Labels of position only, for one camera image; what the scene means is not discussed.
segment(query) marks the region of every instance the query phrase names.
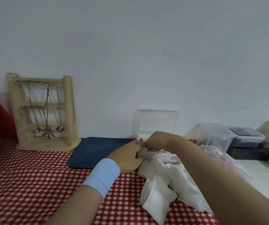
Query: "jewelry stand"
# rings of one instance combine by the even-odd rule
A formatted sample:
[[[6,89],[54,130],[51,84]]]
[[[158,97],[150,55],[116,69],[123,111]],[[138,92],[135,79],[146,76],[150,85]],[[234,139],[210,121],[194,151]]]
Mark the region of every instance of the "jewelry stand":
[[[16,132],[19,143],[17,144],[18,150],[33,150],[33,151],[72,151],[80,143],[81,139],[77,136],[76,120],[73,102],[73,91],[72,91],[72,79],[70,76],[64,76],[63,79],[36,79],[36,78],[21,78],[16,73],[8,73],[6,80],[9,87],[9,98],[11,107],[15,119]],[[60,108],[65,111],[66,122],[65,127],[59,125],[38,125],[33,124],[29,110],[39,110],[44,112],[47,110],[47,121],[48,121],[48,110],[53,110],[56,103],[45,103],[45,106],[34,106],[31,100],[25,99],[25,92],[22,88],[23,85],[35,85],[35,86],[47,86],[47,101],[49,86],[63,87],[65,94],[65,103],[60,104]],[[50,137],[53,136],[43,134],[44,136],[35,136],[36,130],[43,131],[50,129],[50,132],[56,132],[57,128],[61,127],[61,131],[66,132],[66,137]]]

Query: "white wall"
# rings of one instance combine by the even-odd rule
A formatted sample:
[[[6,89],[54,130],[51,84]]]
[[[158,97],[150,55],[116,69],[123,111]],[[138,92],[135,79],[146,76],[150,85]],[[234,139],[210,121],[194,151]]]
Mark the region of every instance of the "white wall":
[[[78,134],[128,137],[138,108],[269,120],[269,0],[0,0],[5,73],[71,75]]]

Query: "black container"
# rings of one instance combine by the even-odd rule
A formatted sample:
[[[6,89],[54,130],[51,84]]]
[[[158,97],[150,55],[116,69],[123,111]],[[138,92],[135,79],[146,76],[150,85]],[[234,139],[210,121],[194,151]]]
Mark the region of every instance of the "black container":
[[[263,144],[259,144],[257,147],[234,147],[229,146],[227,150],[232,158],[236,160],[263,160],[269,159],[269,148],[266,148]]]

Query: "polka dot tablecloth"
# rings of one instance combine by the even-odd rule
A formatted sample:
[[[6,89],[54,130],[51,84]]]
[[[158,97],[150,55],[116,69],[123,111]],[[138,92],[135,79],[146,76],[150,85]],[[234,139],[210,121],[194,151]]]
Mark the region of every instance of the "polka dot tablecloth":
[[[72,152],[18,151],[16,141],[0,138],[0,224],[43,224],[90,174],[69,168]],[[139,205],[145,179],[120,175],[92,224],[156,224]],[[179,200],[170,204],[165,224],[219,224]]]

